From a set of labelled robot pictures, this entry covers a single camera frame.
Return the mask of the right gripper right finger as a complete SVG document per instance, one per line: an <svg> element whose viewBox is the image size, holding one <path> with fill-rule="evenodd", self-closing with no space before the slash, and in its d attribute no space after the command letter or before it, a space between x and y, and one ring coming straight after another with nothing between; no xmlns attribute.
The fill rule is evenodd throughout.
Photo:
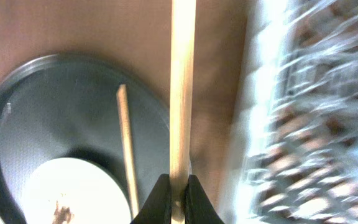
<svg viewBox="0 0 358 224"><path fill-rule="evenodd" d="M185 223L224 224L195 175L189 176L185 189Z"/></svg>

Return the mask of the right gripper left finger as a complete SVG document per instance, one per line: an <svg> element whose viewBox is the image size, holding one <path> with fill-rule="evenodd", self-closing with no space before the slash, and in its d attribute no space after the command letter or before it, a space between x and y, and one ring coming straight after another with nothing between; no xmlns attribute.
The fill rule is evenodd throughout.
<svg viewBox="0 0 358 224"><path fill-rule="evenodd" d="M170 178L168 174L162 174L131 224L171 224L171 216Z"/></svg>

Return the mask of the food scraps and rice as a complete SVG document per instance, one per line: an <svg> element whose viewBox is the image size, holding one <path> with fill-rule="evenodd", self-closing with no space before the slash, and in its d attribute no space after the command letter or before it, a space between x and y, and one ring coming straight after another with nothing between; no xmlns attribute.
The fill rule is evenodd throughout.
<svg viewBox="0 0 358 224"><path fill-rule="evenodd" d="M70 224L73 219L74 214L70 207L60 206L59 202L56 201L52 224Z"/></svg>

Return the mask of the grey plate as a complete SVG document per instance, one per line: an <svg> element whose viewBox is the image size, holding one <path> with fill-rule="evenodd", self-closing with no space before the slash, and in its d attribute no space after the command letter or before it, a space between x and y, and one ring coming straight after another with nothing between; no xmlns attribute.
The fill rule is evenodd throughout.
<svg viewBox="0 0 358 224"><path fill-rule="evenodd" d="M119 182L82 159L52 159L40 165L22 191L27 223L52 224L56 201L70 207L70 223L130 223L131 208Z"/></svg>

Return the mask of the grey dishwasher rack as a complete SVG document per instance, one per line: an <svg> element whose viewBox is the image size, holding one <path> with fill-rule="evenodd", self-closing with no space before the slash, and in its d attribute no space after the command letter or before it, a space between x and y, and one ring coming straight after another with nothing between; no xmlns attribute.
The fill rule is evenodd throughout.
<svg viewBox="0 0 358 224"><path fill-rule="evenodd" d="M225 223L358 223L358 1L250 1Z"/></svg>

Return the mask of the round black tray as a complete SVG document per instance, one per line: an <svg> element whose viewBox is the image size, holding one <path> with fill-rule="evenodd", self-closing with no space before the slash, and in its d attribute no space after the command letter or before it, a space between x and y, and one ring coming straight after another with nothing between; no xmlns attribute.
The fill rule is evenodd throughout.
<svg viewBox="0 0 358 224"><path fill-rule="evenodd" d="M169 169L167 107L125 70L75 54L18 67L0 85L0 219L24 223L21 193L29 175L51 159L100 165L126 186L116 93L127 88L137 190L144 204Z"/></svg>

